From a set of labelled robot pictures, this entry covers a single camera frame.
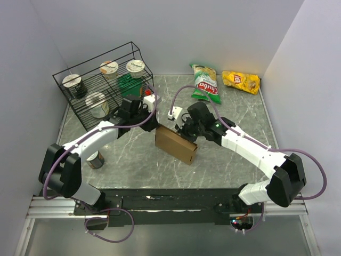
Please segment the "brown cardboard box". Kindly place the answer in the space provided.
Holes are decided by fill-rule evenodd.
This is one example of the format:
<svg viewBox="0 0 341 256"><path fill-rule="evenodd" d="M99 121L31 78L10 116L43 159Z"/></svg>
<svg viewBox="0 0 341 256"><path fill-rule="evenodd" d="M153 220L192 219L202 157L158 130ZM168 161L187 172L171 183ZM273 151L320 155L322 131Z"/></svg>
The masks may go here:
<svg viewBox="0 0 341 256"><path fill-rule="evenodd" d="M155 146L187 165L192 164L198 149L197 144L187 141L163 125L156 129Z"/></svg>

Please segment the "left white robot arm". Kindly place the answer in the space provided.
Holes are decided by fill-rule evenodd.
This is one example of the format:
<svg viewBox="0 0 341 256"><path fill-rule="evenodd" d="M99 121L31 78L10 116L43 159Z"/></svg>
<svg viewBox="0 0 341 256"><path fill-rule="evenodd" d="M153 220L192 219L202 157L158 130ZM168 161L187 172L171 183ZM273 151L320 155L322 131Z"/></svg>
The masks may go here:
<svg viewBox="0 0 341 256"><path fill-rule="evenodd" d="M119 107L108 114L95 128L80 138L50 145L46 151L39 181L43 184L43 197L51 200L50 189L57 196L72 198L86 204L93 214L106 207L105 193L82 178L83 163L105 145L119 139L134 127L150 132L158 127L156 117L160 96L151 94L143 98L128 95Z"/></svg>

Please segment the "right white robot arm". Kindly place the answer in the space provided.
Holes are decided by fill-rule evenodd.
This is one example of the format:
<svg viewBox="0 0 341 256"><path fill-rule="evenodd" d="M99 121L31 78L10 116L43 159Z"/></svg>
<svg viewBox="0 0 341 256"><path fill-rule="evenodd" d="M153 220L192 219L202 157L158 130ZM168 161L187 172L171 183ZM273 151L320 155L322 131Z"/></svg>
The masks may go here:
<svg viewBox="0 0 341 256"><path fill-rule="evenodd" d="M204 137L237 153L265 174L267 180L239 187L233 199L233 207L238 212L246 212L251 205L267 201L288 207L306 185L303 161L298 155L272 151L234 122L211 113L203 102L196 102L186 110L173 107L168 119L176 123L176 131L182 138L194 142Z"/></svg>

